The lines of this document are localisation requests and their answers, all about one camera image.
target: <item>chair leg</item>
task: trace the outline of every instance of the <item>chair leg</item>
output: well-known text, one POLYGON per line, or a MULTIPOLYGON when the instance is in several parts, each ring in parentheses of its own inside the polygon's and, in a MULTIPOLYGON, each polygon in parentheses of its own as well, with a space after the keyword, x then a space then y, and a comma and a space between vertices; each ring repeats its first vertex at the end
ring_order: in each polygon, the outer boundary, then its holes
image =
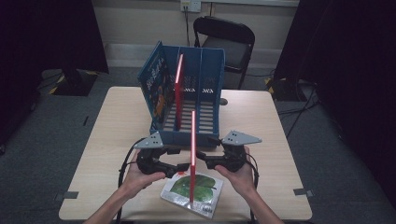
POLYGON ((239 79, 238 90, 241 90, 242 83, 244 83, 246 74, 247 74, 247 69, 244 69, 244 71, 241 74, 241 79, 239 79))

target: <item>black curtain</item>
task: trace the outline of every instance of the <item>black curtain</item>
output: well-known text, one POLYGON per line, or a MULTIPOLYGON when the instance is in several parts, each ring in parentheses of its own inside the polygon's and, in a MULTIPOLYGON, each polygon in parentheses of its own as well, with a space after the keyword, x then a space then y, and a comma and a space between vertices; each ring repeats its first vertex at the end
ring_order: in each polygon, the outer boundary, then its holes
POLYGON ((394 207, 395 11, 392 0, 300 0, 282 52, 291 56, 276 68, 318 83, 319 99, 334 115, 344 140, 394 207), (317 13, 306 13, 315 8, 317 13))
POLYGON ((0 144, 47 69, 108 73, 91 0, 13 0, 0 4, 0 144))

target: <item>person's left hand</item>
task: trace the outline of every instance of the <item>person's left hand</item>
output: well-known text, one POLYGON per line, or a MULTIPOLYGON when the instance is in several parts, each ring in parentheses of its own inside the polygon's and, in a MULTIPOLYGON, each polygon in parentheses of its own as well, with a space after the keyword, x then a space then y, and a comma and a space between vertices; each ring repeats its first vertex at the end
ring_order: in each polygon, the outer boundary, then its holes
POLYGON ((163 172, 145 175, 139 170, 139 167, 137 167, 137 164, 135 163, 139 151, 140 149, 137 149, 134 153, 132 163, 129 165, 128 173, 121 185, 121 188, 126 190, 129 199, 136 196, 140 190, 151 185, 152 182, 165 178, 165 174, 163 172))

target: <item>electric cable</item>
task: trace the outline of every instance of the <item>electric cable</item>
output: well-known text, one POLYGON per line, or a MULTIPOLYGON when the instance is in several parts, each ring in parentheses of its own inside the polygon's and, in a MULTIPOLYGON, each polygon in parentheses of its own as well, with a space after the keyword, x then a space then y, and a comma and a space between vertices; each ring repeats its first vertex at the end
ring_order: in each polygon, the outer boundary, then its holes
POLYGON ((282 118, 280 118, 279 120, 282 121, 283 119, 285 119, 285 118, 287 118, 287 117, 290 117, 291 115, 293 115, 293 114, 292 114, 292 113, 289 113, 289 114, 283 116, 282 118))
MULTIPOLYGON (((118 184, 119 187, 122 185, 122 181, 123 181, 123 178, 124 178, 124 174, 125 174, 126 167, 128 166, 128 164, 134 163, 133 161, 128 162, 129 157, 131 156, 131 153, 132 153, 132 151, 134 150, 134 146, 135 146, 137 143, 139 143, 140 141, 144 140, 144 139, 145 139, 145 138, 141 138, 141 139, 137 140, 137 141, 131 146, 131 148, 129 149, 128 153, 126 154, 125 160, 124 160, 124 162, 122 163, 121 168, 119 169, 119 171, 120 171, 120 175, 119 175, 119 184, 118 184)), ((120 221, 121 221, 121 214, 122 214, 122 207, 120 208, 119 212, 117 213, 116 224, 120 224, 120 221)))
POLYGON ((255 76, 255 75, 249 75, 249 74, 246 74, 246 76, 247 76, 247 77, 270 77, 270 76, 271 76, 271 74, 266 74, 266 75, 257 75, 257 76, 255 76))
POLYGON ((302 100, 301 100, 301 98, 300 98, 300 95, 298 94, 298 87, 303 86, 303 85, 305 85, 305 86, 311 86, 311 87, 314 87, 314 88, 316 88, 316 87, 318 86, 318 84, 315 83, 315 82, 303 82, 303 83, 297 82, 296 85, 295 85, 295 93, 296 93, 296 96, 297 96, 297 98, 298 98, 298 100, 299 100, 300 102, 302 102, 302 100))
MULTIPOLYGON (((275 70, 276 70, 275 68, 274 68, 273 70, 271 70, 270 76, 269 76, 270 78, 267 79, 267 80, 274 80, 274 73, 275 73, 275 70)), ((268 86, 267 84, 268 84, 268 82, 265 83, 265 89, 264 89, 265 91, 269 91, 270 88, 271 88, 271 87, 268 86)))
POLYGON ((190 36, 189 36, 189 8, 183 7, 184 18, 186 19, 186 31, 187 31, 187 46, 190 46, 190 36))
POLYGON ((316 89, 316 88, 313 88, 313 89, 312 89, 311 94, 309 95, 308 100, 306 100, 306 104, 305 104, 304 107, 301 109, 301 111, 300 111, 299 114, 297 115, 296 120, 295 120, 295 121, 293 122, 293 124, 291 125, 291 128, 290 128, 288 134, 286 135, 286 138, 289 138, 290 133, 291 133, 291 131, 294 129, 294 127, 295 127, 295 125, 296 125, 298 119, 299 119, 300 116, 303 114, 303 112, 305 111, 305 109, 306 109, 306 107, 308 106, 309 102, 311 101, 312 95, 314 94, 315 89, 316 89))
MULTIPOLYGON (((325 10, 324 10, 324 12, 323 12, 322 15, 328 15, 327 13, 329 13, 329 10, 331 10, 331 8, 332 8, 331 4, 332 4, 332 1, 330 1, 329 4, 326 6, 326 8, 325 8, 325 10)), ((320 20, 319 20, 319 22, 318 22, 318 26, 317 26, 317 28, 315 29, 314 33, 312 34, 313 37, 312 37, 311 40, 309 41, 308 47, 306 48, 306 51, 305 51, 305 52, 309 52, 310 50, 312 50, 312 47, 313 47, 313 46, 312 46, 312 45, 313 45, 313 39, 314 39, 314 37, 318 34, 319 27, 320 27, 320 25, 323 23, 324 18, 325 18, 324 16, 320 17, 320 20)), ((306 57, 306 55, 305 55, 305 56, 303 57, 303 61, 302 61, 300 64, 305 64, 306 61, 307 61, 306 58, 307 58, 307 57, 306 57)), ((296 72, 297 72, 297 77, 295 78, 295 80, 297 80, 297 81, 300 80, 301 73, 303 72, 302 70, 303 70, 303 67, 300 66, 299 69, 298 69, 298 71, 296 71, 296 72)))
POLYGON ((294 88, 295 88, 294 92, 296 93, 298 101, 302 102, 303 100, 301 100, 301 98, 300 98, 300 94, 298 92, 298 90, 299 90, 298 87, 299 87, 298 83, 294 85, 294 88))
POLYGON ((320 101, 316 101, 316 102, 314 102, 311 106, 309 106, 309 107, 304 107, 304 108, 300 108, 300 109, 289 109, 289 110, 283 110, 283 111, 280 111, 280 112, 277 112, 277 114, 278 115, 292 115, 292 114, 295 114, 295 113, 299 113, 299 112, 301 112, 302 110, 303 111, 305 111, 305 110, 310 110, 310 109, 312 109, 313 107, 315 107, 315 106, 317 106, 317 105, 319 105, 320 104, 320 101))
MULTIPOLYGON (((252 157, 250 154, 247 154, 251 159, 253 159, 255 165, 253 165, 250 161, 245 160, 245 163, 247 163, 251 169, 253 170, 253 174, 254 174, 254 178, 253 178, 253 184, 254 184, 254 189, 257 189, 257 186, 259 185, 259 167, 257 166, 257 162, 254 159, 254 157, 252 157)), ((251 220, 251 224, 255 224, 256 223, 256 219, 254 217, 254 213, 250 208, 250 220, 251 220)))

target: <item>blue plastic basket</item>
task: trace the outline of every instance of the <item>blue plastic basket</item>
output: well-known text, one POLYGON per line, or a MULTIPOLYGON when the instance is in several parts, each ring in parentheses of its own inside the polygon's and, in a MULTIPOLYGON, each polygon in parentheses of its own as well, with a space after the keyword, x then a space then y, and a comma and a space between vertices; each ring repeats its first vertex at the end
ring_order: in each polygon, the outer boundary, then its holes
POLYGON ((171 83, 180 53, 184 54, 184 100, 181 127, 176 128, 176 106, 172 105, 158 130, 151 124, 150 133, 160 132, 166 145, 191 144, 191 111, 196 111, 196 142, 198 147, 214 147, 208 137, 219 138, 219 100, 224 80, 224 50, 163 46, 171 83))

